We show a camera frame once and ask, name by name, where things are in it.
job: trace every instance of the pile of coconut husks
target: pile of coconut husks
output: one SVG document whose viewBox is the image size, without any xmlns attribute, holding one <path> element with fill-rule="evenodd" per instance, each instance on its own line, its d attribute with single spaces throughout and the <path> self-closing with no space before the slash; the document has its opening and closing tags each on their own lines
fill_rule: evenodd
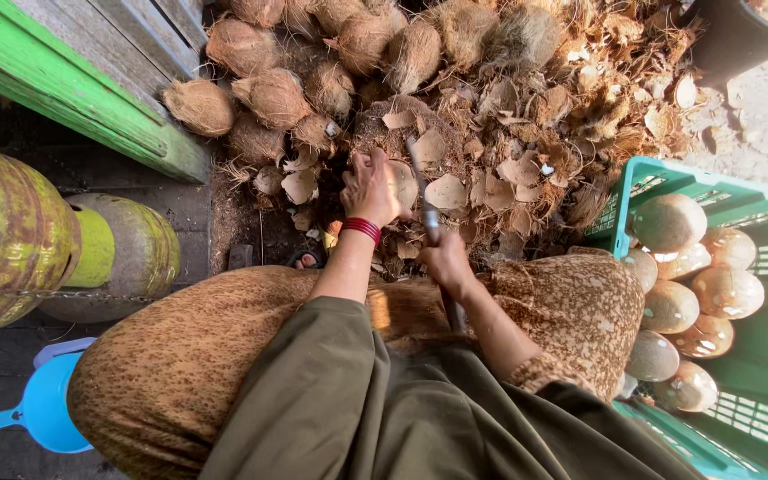
<svg viewBox="0 0 768 480">
<path fill-rule="evenodd" d="M 335 210 L 321 203 L 338 202 L 350 154 L 374 147 L 401 164 L 400 201 L 417 207 L 414 137 L 429 202 L 480 266 L 550 255 L 592 223 L 629 158 L 687 151 L 697 90 L 684 54 L 700 31 L 676 27 L 680 3 L 410 7 L 232 0 L 206 48 L 229 89 L 194 80 L 163 99 L 189 130 L 223 138 L 219 167 L 259 208 L 291 207 L 304 230 L 325 230 L 313 206 Z M 422 237 L 414 221 L 386 227 L 375 268 L 404 276 Z"/>
</svg>

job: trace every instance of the black bucket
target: black bucket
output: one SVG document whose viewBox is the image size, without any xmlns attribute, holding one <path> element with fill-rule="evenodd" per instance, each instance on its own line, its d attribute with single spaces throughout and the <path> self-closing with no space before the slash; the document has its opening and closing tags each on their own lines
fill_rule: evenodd
<svg viewBox="0 0 768 480">
<path fill-rule="evenodd" d="M 768 21 L 745 0 L 696 0 L 681 25 L 704 19 L 706 31 L 692 46 L 692 61 L 703 73 L 699 86 L 718 86 L 768 60 Z"/>
</svg>

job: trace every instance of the woman's left hand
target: woman's left hand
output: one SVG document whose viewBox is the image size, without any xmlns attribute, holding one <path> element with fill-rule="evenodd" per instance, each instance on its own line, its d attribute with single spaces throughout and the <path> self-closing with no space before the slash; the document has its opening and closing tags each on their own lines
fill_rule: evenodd
<svg viewBox="0 0 768 480">
<path fill-rule="evenodd" d="M 370 156 L 352 156 L 354 174 L 342 173 L 346 188 L 340 192 L 347 217 L 368 220 L 379 229 L 397 217 L 411 218 L 411 210 L 402 207 L 395 195 L 395 181 L 384 150 L 376 148 Z"/>
</svg>

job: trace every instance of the olive green shirt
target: olive green shirt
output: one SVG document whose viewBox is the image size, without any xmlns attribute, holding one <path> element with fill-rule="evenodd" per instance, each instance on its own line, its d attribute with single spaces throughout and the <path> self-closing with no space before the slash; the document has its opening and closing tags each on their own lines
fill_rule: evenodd
<svg viewBox="0 0 768 480">
<path fill-rule="evenodd" d="M 528 394 L 464 344 L 400 355 L 364 305 L 319 297 L 248 372 L 200 478 L 703 476 L 573 385 Z"/>
</svg>

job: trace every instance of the knife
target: knife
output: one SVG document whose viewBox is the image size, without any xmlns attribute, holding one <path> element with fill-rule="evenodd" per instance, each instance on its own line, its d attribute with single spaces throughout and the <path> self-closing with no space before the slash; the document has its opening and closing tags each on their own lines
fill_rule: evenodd
<svg viewBox="0 0 768 480">
<path fill-rule="evenodd" d="M 411 165 L 414 168 L 414 177 L 416 177 L 416 184 L 419 187 L 420 198 L 422 199 L 422 224 L 426 226 L 428 245 L 430 247 L 437 247 L 440 244 L 438 209 L 426 200 L 426 179 L 420 171 L 420 159 L 417 158 L 414 150 L 414 137 L 408 136 L 405 142 L 408 146 L 408 153 L 411 155 Z M 443 300 L 443 308 L 446 311 L 446 320 L 449 322 L 449 328 L 456 333 L 465 333 L 467 331 L 467 313 L 464 312 L 464 307 L 455 301 L 442 285 L 440 286 L 440 298 Z"/>
</svg>

